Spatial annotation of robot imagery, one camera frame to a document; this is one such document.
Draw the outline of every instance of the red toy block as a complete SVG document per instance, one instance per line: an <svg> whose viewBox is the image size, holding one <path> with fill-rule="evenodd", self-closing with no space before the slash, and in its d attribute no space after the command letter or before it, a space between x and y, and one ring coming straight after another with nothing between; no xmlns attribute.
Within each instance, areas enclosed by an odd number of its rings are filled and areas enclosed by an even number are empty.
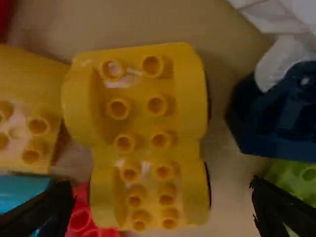
<svg viewBox="0 0 316 237"><path fill-rule="evenodd" d="M4 43L7 34L10 0L0 0L0 43Z"/></svg>
<svg viewBox="0 0 316 237"><path fill-rule="evenodd" d="M88 188L89 183L84 183L73 189L77 200L69 220L66 237L120 237L118 230L101 229L94 224L88 205Z"/></svg>

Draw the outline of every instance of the plastic toy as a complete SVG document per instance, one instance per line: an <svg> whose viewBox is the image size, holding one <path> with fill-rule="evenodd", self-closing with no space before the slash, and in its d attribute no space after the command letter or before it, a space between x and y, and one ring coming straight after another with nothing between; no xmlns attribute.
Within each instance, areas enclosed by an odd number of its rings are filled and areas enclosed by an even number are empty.
<svg viewBox="0 0 316 237"><path fill-rule="evenodd" d="M276 160L264 178L316 208L316 165Z"/></svg>
<svg viewBox="0 0 316 237"><path fill-rule="evenodd" d="M10 6L9 1L10 0L0 0L0 43L4 43L6 39Z"/></svg>
<svg viewBox="0 0 316 237"><path fill-rule="evenodd" d="M74 189L76 204L69 220L66 237L120 237L115 229L100 229L92 218L88 205L89 184L84 183Z"/></svg>
<svg viewBox="0 0 316 237"><path fill-rule="evenodd" d="M261 92L251 74L234 91L227 123L241 152L316 162L316 61L292 66Z"/></svg>
<svg viewBox="0 0 316 237"><path fill-rule="evenodd" d="M45 174L62 120L60 90L69 67L0 45L0 167Z"/></svg>
<svg viewBox="0 0 316 237"><path fill-rule="evenodd" d="M250 187L255 223L262 237L315 236L315 208L258 176Z"/></svg>
<svg viewBox="0 0 316 237"><path fill-rule="evenodd" d="M207 128L201 59L186 43L84 53L62 88L73 138L92 148L89 203L102 228L174 230L210 209L199 140Z"/></svg>
<svg viewBox="0 0 316 237"><path fill-rule="evenodd" d="M64 237L74 207L70 182L0 176L1 237Z"/></svg>

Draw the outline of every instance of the green lego block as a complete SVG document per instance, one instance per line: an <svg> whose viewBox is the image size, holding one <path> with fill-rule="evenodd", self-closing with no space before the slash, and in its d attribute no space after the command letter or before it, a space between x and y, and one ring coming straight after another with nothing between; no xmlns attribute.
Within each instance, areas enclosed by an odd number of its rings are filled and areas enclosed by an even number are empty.
<svg viewBox="0 0 316 237"><path fill-rule="evenodd" d="M275 160L264 178L316 208L316 164Z"/></svg>

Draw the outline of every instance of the yellow lego block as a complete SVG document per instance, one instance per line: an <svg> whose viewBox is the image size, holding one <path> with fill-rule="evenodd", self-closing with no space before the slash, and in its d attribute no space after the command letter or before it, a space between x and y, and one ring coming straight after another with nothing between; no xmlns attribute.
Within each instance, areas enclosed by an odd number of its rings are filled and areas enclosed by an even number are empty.
<svg viewBox="0 0 316 237"><path fill-rule="evenodd" d="M199 151L207 88L191 46L79 55L62 104L68 130L93 152L90 205L98 226L174 230L207 221L210 196Z"/></svg>
<svg viewBox="0 0 316 237"><path fill-rule="evenodd" d="M0 46L0 168L46 174L62 120L69 66Z"/></svg>

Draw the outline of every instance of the blue duplo block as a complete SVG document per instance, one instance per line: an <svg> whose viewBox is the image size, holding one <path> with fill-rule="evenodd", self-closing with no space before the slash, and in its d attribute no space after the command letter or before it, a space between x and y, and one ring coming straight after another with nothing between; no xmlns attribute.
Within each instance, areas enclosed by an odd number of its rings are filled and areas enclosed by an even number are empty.
<svg viewBox="0 0 316 237"><path fill-rule="evenodd" d="M249 75L226 122L242 153L316 163L316 61L295 64L266 93Z"/></svg>

